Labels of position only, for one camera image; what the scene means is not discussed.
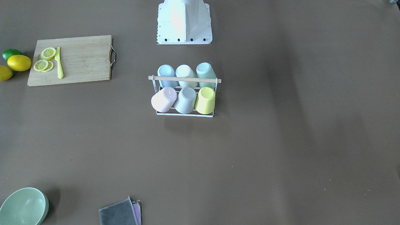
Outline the grey cloth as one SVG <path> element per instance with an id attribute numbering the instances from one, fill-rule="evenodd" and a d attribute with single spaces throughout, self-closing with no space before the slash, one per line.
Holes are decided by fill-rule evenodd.
<path id="1" fill-rule="evenodd" d="M 101 225 L 137 225 L 132 200 L 115 203 L 99 210 Z"/>

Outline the grey plastic cup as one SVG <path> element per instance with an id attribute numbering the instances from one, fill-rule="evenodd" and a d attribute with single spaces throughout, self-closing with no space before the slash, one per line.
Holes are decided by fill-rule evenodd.
<path id="1" fill-rule="evenodd" d="M 196 92 L 191 87 L 184 87 L 179 92 L 174 107 L 181 114 L 189 114 L 194 109 Z"/>

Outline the green lime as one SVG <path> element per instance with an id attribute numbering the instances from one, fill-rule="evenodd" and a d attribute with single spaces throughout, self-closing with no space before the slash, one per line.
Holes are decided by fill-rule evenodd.
<path id="1" fill-rule="evenodd" d="M 2 57 L 4 58 L 4 60 L 8 60 L 10 57 L 14 56 L 14 55 L 21 55 L 22 52 L 15 49 L 15 48 L 9 48 L 6 49 L 2 52 Z"/>

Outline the lemon slice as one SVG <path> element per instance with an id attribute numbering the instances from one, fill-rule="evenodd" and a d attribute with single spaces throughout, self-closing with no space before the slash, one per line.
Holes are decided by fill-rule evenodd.
<path id="1" fill-rule="evenodd" d="M 37 72 L 49 72 L 54 67 L 54 63 L 51 60 L 38 60 L 33 65 L 33 68 Z"/>
<path id="2" fill-rule="evenodd" d="M 56 55 L 56 49 L 54 47 L 45 48 L 40 54 L 41 59 L 43 60 L 51 60 Z"/>

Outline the bamboo cutting board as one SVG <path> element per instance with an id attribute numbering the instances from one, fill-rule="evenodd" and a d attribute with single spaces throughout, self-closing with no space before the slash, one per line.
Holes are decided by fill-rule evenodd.
<path id="1" fill-rule="evenodd" d="M 49 72 L 38 72 L 31 68 L 27 85 L 45 86 L 67 83 L 107 81 L 111 79 L 112 67 L 116 62 L 113 49 L 113 36 L 67 37 L 38 40 L 33 63 L 41 59 L 45 48 L 60 48 L 60 59 L 64 73 L 58 78 L 57 61 Z"/>

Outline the green bowl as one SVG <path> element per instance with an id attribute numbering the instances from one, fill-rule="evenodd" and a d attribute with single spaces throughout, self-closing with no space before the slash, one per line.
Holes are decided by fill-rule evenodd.
<path id="1" fill-rule="evenodd" d="M 33 187 L 21 188 L 11 194 L 0 210 L 1 225 L 40 225 L 49 209 L 47 196 Z"/>

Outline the yellow lemon upper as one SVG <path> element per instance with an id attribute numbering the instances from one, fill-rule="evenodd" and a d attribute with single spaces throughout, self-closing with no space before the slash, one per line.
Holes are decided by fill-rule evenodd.
<path id="1" fill-rule="evenodd" d="M 14 71 L 22 72 L 31 68 L 32 61 L 24 55 L 13 55 L 8 58 L 7 65 Z"/>

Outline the light blue plastic cup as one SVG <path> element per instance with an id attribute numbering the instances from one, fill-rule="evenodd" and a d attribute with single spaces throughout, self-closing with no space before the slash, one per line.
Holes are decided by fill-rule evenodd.
<path id="1" fill-rule="evenodd" d="M 157 75 L 160 77 L 176 77 L 175 74 L 175 70 L 172 66 L 170 65 L 161 65 L 158 70 L 157 70 Z M 162 88 L 165 87 L 172 87 L 172 88 L 176 88 L 177 86 L 179 86 L 179 82 L 178 81 L 167 81 L 167 80 L 161 80 L 159 81 L 160 86 Z"/>

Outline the white plastic cup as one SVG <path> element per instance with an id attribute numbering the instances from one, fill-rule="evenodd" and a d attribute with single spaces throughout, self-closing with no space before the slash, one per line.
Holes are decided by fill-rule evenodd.
<path id="1" fill-rule="evenodd" d="M 177 67 L 175 71 L 176 77 L 178 78 L 197 78 L 194 71 L 188 65 L 180 65 Z M 179 81 L 179 85 L 181 88 L 190 87 L 196 88 L 198 82 L 187 82 L 187 81 Z"/>

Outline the yellow plastic cup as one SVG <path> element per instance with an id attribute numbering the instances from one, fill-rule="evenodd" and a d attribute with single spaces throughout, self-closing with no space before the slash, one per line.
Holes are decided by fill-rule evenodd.
<path id="1" fill-rule="evenodd" d="M 195 102 L 195 109 L 200 114 L 210 114 L 215 108 L 215 91 L 210 87 L 199 90 Z"/>

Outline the pink plastic cup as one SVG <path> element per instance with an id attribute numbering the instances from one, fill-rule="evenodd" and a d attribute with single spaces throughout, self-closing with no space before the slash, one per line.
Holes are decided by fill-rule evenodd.
<path id="1" fill-rule="evenodd" d="M 177 92 L 174 88 L 165 87 L 151 98 L 151 105 L 156 111 L 165 113 L 172 108 L 177 96 Z"/>

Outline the yellow lemon lower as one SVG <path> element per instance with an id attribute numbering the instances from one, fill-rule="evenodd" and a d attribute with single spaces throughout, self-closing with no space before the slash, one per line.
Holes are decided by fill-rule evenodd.
<path id="1" fill-rule="evenodd" d="M 13 71 L 8 68 L 7 66 L 0 65 L 0 81 L 7 81 L 8 79 L 12 78 Z"/>

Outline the pink cloth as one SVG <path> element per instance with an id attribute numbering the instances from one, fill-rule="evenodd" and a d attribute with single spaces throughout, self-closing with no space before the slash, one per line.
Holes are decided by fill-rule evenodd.
<path id="1" fill-rule="evenodd" d="M 132 202 L 134 213 L 135 213 L 135 219 L 136 219 L 136 224 L 137 225 L 142 225 L 142 214 L 141 214 L 141 205 L 140 205 L 140 199 L 133 201 Z"/>

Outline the yellow lemon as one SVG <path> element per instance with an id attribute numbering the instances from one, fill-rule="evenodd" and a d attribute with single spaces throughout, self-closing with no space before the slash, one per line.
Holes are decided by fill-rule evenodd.
<path id="1" fill-rule="evenodd" d="M 12 78 L 13 71 L 8 68 L 7 66 L 0 65 L 0 81 L 7 81 L 8 79 Z"/>
<path id="2" fill-rule="evenodd" d="M 24 55 L 13 55 L 8 58 L 7 65 L 14 71 L 22 72 L 31 68 L 32 61 Z"/>

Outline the green plastic cup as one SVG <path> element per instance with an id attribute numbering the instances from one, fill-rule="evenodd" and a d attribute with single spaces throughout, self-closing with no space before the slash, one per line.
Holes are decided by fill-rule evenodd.
<path id="1" fill-rule="evenodd" d="M 216 74 L 211 66 L 210 63 L 208 62 L 202 62 L 196 67 L 196 74 L 198 78 L 201 79 L 216 79 Z M 204 88 L 204 87 L 210 87 L 214 89 L 216 87 L 216 82 L 199 82 L 199 87 Z"/>

